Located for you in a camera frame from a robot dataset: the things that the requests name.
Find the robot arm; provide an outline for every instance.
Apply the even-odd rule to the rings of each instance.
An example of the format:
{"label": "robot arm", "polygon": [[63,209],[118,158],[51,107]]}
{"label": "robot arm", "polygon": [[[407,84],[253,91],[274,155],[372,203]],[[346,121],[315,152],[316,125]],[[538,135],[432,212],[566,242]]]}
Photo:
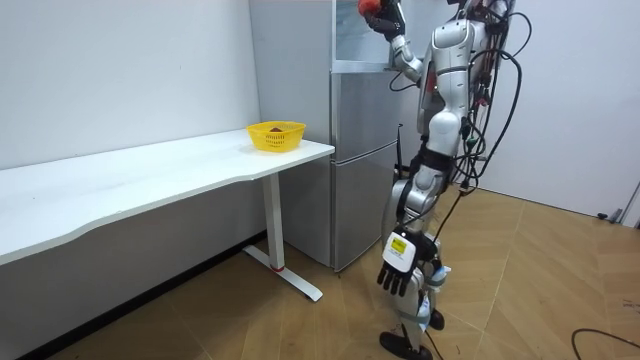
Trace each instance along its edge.
{"label": "robot arm", "polygon": [[391,44],[393,65],[416,84],[420,84],[423,64],[405,38],[405,21],[398,0],[360,0],[358,11],[369,27],[382,35]]}

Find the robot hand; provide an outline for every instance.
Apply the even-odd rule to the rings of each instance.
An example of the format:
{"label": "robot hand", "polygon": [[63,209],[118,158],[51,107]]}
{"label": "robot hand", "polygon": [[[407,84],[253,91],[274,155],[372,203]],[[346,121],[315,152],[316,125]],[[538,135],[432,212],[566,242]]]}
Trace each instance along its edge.
{"label": "robot hand", "polygon": [[423,234],[412,234],[404,231],[402,227],[397,227],[384,247],[384,263],[378,274],[378,284],[385,290],[391,288],[391,295],[398,294],[403,297],[418,261],[439,263],[437,252],[435,244]]}
{"label": "robot hand", "polygon": [[405,33],[404,16],[398,0],[358,0],[358,11],[367,25],[389,42]]}

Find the white desk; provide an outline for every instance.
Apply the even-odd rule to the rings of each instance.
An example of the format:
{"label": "white desk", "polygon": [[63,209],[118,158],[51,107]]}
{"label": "white desk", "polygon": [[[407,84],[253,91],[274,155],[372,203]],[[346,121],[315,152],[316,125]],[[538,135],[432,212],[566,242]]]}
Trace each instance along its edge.
{"label": "white desk", "polygon": [[333,151],[305,140],[286,153],[259,151],[246,130],[236,130],[0,171],[0,265],[189,196],[263,178],[269,256],[253,246],[245,251],[317,301],[322,292],[284,267],[278,172]]}

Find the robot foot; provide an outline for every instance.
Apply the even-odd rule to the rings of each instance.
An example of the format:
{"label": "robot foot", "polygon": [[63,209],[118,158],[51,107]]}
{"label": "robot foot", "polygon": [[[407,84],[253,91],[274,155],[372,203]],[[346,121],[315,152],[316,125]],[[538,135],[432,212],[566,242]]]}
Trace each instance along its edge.
{"label": "robot foot", "polygon": [[429,326],[434,330],[442,330],[444,329],[444,315],[436,309],[433,309],[431,313],[431,320],[429,320]]}
{"label": "robot foot", "polygon": [[424,346],[420,346],[420,352],[411,350],[411,346],[406,338],[383,332],[380,334],[380,345],[393,355],[406,360],[433,360],[431,352]]}

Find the tabletop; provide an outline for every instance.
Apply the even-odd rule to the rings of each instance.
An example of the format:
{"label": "tabletop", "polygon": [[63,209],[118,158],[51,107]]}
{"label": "tabletop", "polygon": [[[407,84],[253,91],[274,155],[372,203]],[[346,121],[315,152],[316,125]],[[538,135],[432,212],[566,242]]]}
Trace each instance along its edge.
{"label": "tabletop", "polygon": [[333,152],[306,140],[285,153],[260,151],[242,129],[0,171],[0,265]]}

